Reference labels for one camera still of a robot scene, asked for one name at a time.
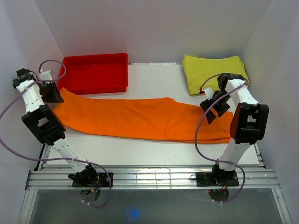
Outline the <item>orange trousers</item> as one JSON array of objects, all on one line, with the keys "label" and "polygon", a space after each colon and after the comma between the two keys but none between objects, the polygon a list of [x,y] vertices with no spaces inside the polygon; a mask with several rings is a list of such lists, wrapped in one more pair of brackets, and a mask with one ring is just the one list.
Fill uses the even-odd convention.
[{"label": "orange trousers", "polygon": [[171,98],[93,99],[60,91],[64,99],[53,110],[62,123],[78,132],[133,138],[200,144],[228,143],[232,112],[216,118],[212,124],[198,123],[204,111]]}]

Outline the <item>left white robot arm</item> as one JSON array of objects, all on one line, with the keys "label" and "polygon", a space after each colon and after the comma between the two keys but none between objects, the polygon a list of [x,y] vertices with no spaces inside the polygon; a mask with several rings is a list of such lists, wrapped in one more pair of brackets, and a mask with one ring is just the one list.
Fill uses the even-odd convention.
[{"label": "left white robot arm", "polygon": [[13,87],[19,92],[25,92],[22,98],[26,113],[21,118],[25,126],[39,142],[52,147],[66,159],[73,170],[73,174],[68,175],[68,178],[84,187],[97,186],[100,182],[99,174],[91,164],[84,163],[84,158],[70,146],[65,135],[65,126],[47,105],[64,102],[55,82],[43,80],[35,83],[37,79],[33,72],[25,68],[18,70],[16,74]]}]

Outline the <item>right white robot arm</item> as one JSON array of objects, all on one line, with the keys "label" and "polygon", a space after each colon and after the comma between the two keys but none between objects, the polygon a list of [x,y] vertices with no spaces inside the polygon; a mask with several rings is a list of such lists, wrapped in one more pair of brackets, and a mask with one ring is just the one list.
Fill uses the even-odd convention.
[{"label": "right white robot arm", "polygon": [[200,103],[208,124],[228,111],[227,101],[232,99],[235,112],[229,127],[230,141],[222,154],[215,160],[210,172],[196,174],[197,186],[238,186],[236,165],[248,148],[264,137],[269,107],[261,104],[247,88],[247,79],[242,75],[221,73],[215,75],[218,91],[201,86],[200,92],[206,100]]}]

